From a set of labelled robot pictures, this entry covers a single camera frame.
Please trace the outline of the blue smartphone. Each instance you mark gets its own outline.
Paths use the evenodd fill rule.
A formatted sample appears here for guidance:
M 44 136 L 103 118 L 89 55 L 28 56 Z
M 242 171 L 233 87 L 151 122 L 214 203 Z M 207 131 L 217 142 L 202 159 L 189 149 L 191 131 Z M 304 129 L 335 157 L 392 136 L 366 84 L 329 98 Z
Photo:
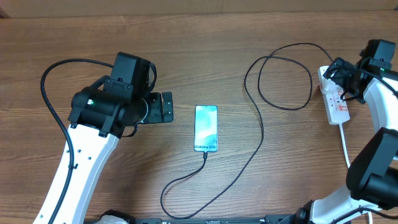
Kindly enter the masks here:
M 196 105 L 194 150 L 196 152 L 216 152 L 218 150 L 218 107 Z

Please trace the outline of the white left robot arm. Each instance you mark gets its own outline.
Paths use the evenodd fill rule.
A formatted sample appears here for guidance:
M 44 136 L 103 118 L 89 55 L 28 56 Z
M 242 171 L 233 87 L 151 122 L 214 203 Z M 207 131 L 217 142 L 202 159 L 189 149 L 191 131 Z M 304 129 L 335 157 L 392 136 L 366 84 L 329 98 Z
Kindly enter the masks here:
M 154 92 L 155 65 L 135 55 L 118 52 L 110 75 L 77 92 L 65 126 L 45 91 L 52 69 L 73 62 L 62 60 L 49 66 L 40 80 L 47 108 L 60 126 L 66 143 L 58 169 L 35 223 L 83 223 L 90 200 L 106 161 L 124 136 L 126 127 L 171 123 L 172 94 Z

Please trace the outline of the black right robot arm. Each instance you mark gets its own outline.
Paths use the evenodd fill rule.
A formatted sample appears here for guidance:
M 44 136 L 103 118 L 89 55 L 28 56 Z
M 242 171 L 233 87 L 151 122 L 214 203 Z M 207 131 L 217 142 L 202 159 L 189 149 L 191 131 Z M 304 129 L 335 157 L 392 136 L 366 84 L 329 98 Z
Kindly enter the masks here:
M 371 39 L 356 64 L 337 57 L 318 71 L 324 99 L 333 98 L 339 108 L 351 100 L 367 104 L 375 134 L 351 163 L 346 183 L 329 196 L 311 200 L 282 223 L 350 223 L 364 213 L 386 219 L 397 207 L 397 72 L 392 70 L 396 45 Z

